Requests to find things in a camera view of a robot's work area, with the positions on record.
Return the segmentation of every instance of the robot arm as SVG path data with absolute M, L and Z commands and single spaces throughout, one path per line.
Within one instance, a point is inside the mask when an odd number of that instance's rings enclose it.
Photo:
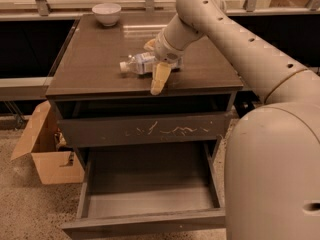
M 174 62 L 203 33 L 260 100 L 272 103 L 242 118 L 228 141 L 227 239 L 320 239 L 320 78 L 229 19 L 222 0 L 176 6 L 156 57 Z
M 156 38 L 159 61 L 177 61 L 187 46 L 204 34 L 262 102 L 320 104 L 318 76 L 228 18 L 224 0 L 177 0 L 176 8 L 177 15 Z

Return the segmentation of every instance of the open drawer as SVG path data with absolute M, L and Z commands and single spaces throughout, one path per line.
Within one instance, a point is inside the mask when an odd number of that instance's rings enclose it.
M 225 227 L 212 143 L 90 149 L 73 239 Z

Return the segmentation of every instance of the open cardboard box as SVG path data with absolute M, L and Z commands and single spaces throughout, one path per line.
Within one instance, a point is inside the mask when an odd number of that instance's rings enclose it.
M 11 160 L 31 153 L 43 184 L 82 183 L 84 170 L 71 151 L 57 152 L 57 120 L 48 101 L 39 104 L 16 145 Z

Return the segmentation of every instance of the bottle cap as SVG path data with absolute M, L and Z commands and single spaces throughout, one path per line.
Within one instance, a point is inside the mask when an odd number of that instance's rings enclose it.
M 129 72 L 129 67 L 127 66 L 127 62 L 120 62 L 120 70 L 121 72 Z

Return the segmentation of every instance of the dark wood surface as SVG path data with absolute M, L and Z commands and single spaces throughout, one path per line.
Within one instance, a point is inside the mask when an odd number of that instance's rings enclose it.
M 67 96 L 151 96 L 151 76 L 120 73 L 119 63 L 128 55 L 144 52 L 143 45 L 154 38 L 173 13 L 126 12 L 116 26 L 105 28 L 94 15 L 84 15 L 67 48 L 47 97 Z M 191 44 L 184 67 L 173 72 L 161 95 L 234 91 L 242 83 L 230 63 L 206 38 Z

